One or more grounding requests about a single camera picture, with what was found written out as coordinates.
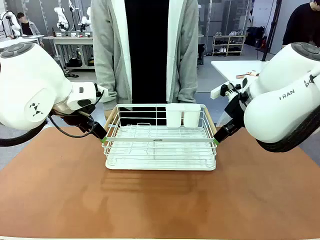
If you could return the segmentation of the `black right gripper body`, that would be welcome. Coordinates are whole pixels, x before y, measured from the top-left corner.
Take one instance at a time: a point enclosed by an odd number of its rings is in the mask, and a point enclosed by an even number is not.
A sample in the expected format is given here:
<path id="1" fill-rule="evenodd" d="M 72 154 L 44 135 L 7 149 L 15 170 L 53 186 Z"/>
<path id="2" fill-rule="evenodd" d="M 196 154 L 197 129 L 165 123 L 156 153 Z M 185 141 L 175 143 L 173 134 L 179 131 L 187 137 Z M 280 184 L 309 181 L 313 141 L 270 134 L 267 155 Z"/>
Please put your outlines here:
<path id="1" fill-rule="evenodd" d="M 245 105 L 247 96 L 236 95 L 225 107 L 224 111 L 231 117 L 231 120 L 227 123 L 229 126 L 244 126 L 244 113 L 241 104 Z"/>

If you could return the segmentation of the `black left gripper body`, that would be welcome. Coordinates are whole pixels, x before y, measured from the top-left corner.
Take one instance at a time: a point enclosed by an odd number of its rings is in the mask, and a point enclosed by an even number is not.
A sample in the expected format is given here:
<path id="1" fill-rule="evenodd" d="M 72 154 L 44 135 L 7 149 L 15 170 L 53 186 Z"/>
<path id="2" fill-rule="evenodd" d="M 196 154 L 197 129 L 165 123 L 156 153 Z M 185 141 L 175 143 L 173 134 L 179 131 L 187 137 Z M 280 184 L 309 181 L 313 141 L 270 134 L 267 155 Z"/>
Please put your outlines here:
<path id="1" fill-rule="evenodd" d="M 96 136 L 95 128 L 96 122 L 91 116 L 85 116 L 82 114 L 66 115 L 61 117 L 64 122 L 70 126 L 79 128 L 84 134 L 92 134 Z"/>

